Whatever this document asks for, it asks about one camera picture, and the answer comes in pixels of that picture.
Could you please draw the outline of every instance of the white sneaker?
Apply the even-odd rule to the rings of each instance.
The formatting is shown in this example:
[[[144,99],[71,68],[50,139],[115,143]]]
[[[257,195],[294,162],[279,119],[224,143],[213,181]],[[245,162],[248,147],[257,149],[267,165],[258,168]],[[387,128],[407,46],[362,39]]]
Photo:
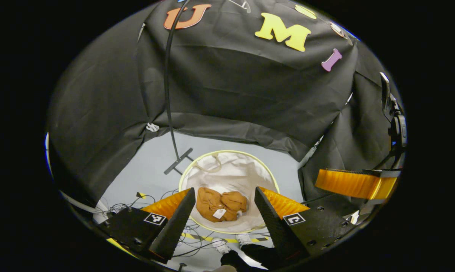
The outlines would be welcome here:
[[[245,244],[253,243],[251,241],[251,237],[248,234],[236,234],[236,240],[238,240],[239,247],[242,247]]]
[[[217,252],[221,254],[226,254],[231,250],[229,246],[226,246],[226,241],[224,241],[221,238],[213,238],[212,247],[214,247],[217,250]]]

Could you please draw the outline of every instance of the yellow rim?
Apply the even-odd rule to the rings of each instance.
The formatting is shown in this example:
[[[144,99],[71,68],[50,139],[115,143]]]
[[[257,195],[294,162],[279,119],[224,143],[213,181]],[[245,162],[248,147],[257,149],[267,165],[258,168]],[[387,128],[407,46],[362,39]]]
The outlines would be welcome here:
[[[280,188],[278,188],[278,184],[276,183],[276,179],[274,178],[273,174],[271,173],[271,171],[269,170],[269,168],[262,162],[260,161],[257,157],[254,157],[253,155],[251,154],[248,154],[246,152],[242,152],[242,151],[236,151],[236,150],[219,150],[219,151],[214,151],[214,152],[211,152],[211,153],[207,153],[207,154],[204,154],[202,155],[201,157],[198,157],[197,159],[195,159],[193,162],[191,162],[191,164],[186,168],[186,170],[184,171],[184,173],[182,174],[181,176],[181,181],[179,181],[179,191],[181,191],[181,186],[182,186],[182,181],[184,180],[184,178],[186,177],[186,174],[192,169],[193,165],[198,162],[200,159],[204,158],[204,157],[207,157],[209,155],[213,155],[213,154],[216,154],[216,153],[240,153],[240,154],[243,154],[243,155],[246,155],[246,156],[249,156],[253,159],[255,159],[257,162],[259,162],[269,173],[269,176],[271,177],[271,179],[273,180],[273,183],[274,183],[274,187],[276,188],[276,192],[277,193],[280,193]],[[199,222],[196,221],[196,219],[194,219],[192,216],[189,216],[189,218],[191,218],[194,222],[196,222],[196,224],[198,224],[199,226],[205,228],[205,229],[208,229],[210,231],[214,231],[214,232],[219,232],[219,233],[225,233],[225,234],[240,234],[240,233],[247,233],[247,232],[251,232],[251,231],[254,231],[254,230],[257,230],[257,229],[250,229],[248,231],[242,231],[242,232],[226,232],[226,231],[219,231],[219,230],[215,230],[215,229],[211,229],[209,227],[206,227],[204,226],[203,224],[200,224]]]

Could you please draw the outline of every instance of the folded fabric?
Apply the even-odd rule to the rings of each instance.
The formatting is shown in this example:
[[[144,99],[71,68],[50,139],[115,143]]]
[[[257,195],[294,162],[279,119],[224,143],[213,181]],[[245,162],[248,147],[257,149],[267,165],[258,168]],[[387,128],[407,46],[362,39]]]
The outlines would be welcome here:
[[[246,212],[247,201],[238,191],[223,193],[221,196],[217,191],[201,187],[198,190],[196,208],[202,217],[211,222],[234,221],[238,219],[238,211]]]
[[[196,203],[200,215],[211,222],[221,222],[221,218],[214,217],[214,212],[224,209],[226,206],[221,203],[221,194],[209,188],[199,188]]]
[[[221,203],[226,205],[226,208],[228,210],[234,211],[234,213],[237,213],[238,210],[241,212],[246,212],[248,199],[245,198],[240,192],[234,191],[223,193],[221,196]]]

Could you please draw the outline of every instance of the laundry basket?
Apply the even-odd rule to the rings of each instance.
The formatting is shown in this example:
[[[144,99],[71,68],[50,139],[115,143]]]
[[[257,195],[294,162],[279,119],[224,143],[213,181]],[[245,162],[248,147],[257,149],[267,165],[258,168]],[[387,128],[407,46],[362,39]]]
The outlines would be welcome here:
[[[257,186],[276,191],[278,185],[271,171],[258,158],[235,150],[221,150],[207,153],[194,160],[184,171],[179,191],[193,187],[196,192],[206,187],[219,193],[239,191],[247,201],[247,211],[235,221],[211,222],[194,207],[191,219],[211,231],[238,234],[262,229],[264,221],[255,204]]]

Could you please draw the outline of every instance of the metal stand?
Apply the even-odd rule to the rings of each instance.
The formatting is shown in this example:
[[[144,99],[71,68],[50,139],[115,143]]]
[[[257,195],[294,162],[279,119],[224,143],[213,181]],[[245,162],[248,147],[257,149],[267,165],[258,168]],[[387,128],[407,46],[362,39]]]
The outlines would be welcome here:
[[[169,37],[167,38],[167,45],[166,45],[166,58],[165,58],[165,69],[164,69],[164,90],[165,90],[165,97],[166,97],[166,110],[167,110],[167,119],[169,120],[169,129],[170,129],[170,136],[172,137],[172,145],[174,146],[175,156],[177,160],[169,167],[167,170],[164,171],[164,174],[169,174],[172,169],[176,170],[179,174],[182,173],[177,170],[175,167],[192,152],[192,148],[189,148],[186,153],[179,157],[179,153],[177,152],[177,145],[175,144],[174,138],[174,129],[172,128],[172,116],[170,114],[170,96],[169,96],[169,58],[170,58],[170,48],[172,46],[172,39],[174,38],[174,31],[177,26],[177,22],[179,22],[179,18],[181,17],[184,8],[189,3],[189,0],[186,0],[182,5],[181,9],[177,13],[175,17],[174,23],[170,28]]]

